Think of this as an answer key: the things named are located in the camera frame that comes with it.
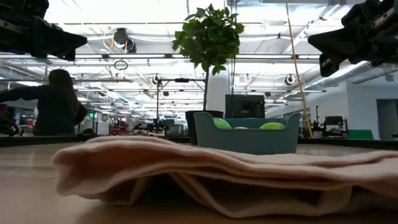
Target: computer monitor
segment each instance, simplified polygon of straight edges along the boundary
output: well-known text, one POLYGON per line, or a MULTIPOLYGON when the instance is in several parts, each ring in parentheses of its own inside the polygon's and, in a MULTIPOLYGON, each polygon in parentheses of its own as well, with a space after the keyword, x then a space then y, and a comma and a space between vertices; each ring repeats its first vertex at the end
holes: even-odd
POLYGON ((225 95, 225 118, 265 118, 264 95, 225 95))

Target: pink towel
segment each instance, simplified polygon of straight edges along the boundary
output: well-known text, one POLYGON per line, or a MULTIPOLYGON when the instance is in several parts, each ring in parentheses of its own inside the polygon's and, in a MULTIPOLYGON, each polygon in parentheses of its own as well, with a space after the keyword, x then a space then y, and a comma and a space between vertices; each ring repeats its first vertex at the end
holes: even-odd
POLYGON ((197 202, 233 218, 398 210, 398 152, 392 151, 255 156, 116 136, 62 149, 52 162, 60 195, 115 205, 134 204, 150 177, 170 174, 197 202))

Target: white column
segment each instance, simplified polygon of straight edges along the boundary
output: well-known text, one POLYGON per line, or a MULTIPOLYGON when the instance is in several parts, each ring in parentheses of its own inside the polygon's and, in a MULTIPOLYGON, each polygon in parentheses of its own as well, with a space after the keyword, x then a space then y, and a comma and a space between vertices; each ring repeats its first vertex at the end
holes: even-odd
POLYGON ((213 76, 210 72, 208 92, 207 92, 207 110, 222 111, 225 113, 225 95, 230 94, 229 73, 220 71, 220 74, 213 76))

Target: tennis ball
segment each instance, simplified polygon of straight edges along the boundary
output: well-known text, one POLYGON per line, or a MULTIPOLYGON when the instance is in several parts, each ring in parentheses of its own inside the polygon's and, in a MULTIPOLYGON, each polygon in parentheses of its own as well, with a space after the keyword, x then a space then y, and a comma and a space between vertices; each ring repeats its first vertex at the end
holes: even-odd
POLYGON ((213 118, 214 119, 214 124, 216 125, 217 128, 220 129, 232 129, 231 125, 228 124, 224 119, 221 118, 213 118))
POLYGON ((266 123, 260 129, 284 129, 285 126, 281 123, 266 123))

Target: green leaves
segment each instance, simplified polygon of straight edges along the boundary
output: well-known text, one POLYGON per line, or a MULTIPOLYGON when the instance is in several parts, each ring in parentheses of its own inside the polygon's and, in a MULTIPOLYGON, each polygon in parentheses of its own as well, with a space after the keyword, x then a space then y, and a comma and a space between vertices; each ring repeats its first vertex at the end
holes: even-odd
POLYGON ((225 7, 224 12, 225 12, 225 15, 226 15, 226 16, 229 16, 229 9, 228 9, 228 7, 225 7))
POLYGON ((195 16, 197 16, 197 15, 196 14, 189 15, 187 18, 184 19, 184 21, 188 21, 188 20, 194 18, 195 16))
POLYGON ((239 35, 244 32, 244 26, 236 22, 238 14, 231 14, 229 9, 197 8, 195 14, 189 15, 182 26, 182 31, 175 32, 173 49, 180 51, 189 58, 197 68, 213 75, 226 70, 224 66, 229 58, 239 53, 239 35))
POLYGON ((205 11, 204 9, 197 8, 197 14, 196 14, 196 16, 197 16, 197 17, 202 17, 202 16, 204 16, 204 15, 206 15, 206 11, 205 11))
POLYGON ((219 25, 219 26, 221 26, 222 23, 223 23, 223 21, 222 21, 221 19, 214 19, 214 18, 211 18, 211 20, 212 20, 215 24, 217 24, 217 25, 219 25))
POLYGON ((180 47, 180 42, 178 40, 173 40, 173 50, 176 51, 180 47))
POLYGON ((234 13, 231 14, 231 16, 229 17, 230 19, 235 19, 239 14, 238 13, 234 13))

